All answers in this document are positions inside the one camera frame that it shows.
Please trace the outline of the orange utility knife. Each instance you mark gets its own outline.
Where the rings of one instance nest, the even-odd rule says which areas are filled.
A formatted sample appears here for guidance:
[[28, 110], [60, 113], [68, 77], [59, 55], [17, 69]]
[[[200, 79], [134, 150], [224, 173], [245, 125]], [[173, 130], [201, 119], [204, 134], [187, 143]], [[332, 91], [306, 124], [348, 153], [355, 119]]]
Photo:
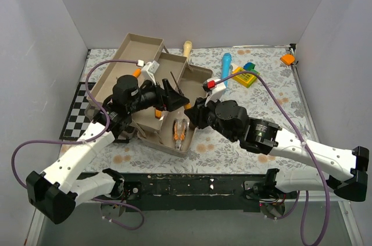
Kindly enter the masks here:
[[160, 119], [162, 117], [162, 112], [160, 110], [155, 109], [155, 118]]

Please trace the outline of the orange handled pliers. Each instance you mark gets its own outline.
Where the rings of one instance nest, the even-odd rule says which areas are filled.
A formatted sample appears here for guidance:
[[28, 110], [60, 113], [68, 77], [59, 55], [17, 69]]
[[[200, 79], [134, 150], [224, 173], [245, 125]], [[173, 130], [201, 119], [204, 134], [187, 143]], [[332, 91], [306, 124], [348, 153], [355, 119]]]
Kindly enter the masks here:
[[173, 142], [175, 149], [178, 151], [180, 151], [183, 147], [183, 143], [188, 131], [188, 126], [189, 123], [186, 118], [175, 119], [173, 122]]

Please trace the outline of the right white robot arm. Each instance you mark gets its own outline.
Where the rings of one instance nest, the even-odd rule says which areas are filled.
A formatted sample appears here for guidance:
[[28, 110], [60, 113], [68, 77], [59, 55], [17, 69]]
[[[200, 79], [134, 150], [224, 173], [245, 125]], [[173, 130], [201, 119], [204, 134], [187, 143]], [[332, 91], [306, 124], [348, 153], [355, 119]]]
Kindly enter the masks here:
[[369, 151], [365, 147], [349, 150], [302, 141], [275, 123], [249, 117], [246, 109], [233, 100], [213, 102], [197, 98], [194, 106], [184, 113], [193, 126], [211, 127], [248, 152], [291, 159], [310, 167], [302, 173], [269, 169], [265, 180], [253, 186], [258, 196], [276, 198], [281, 193], [327, 188], [348, 201], [366, 199]]

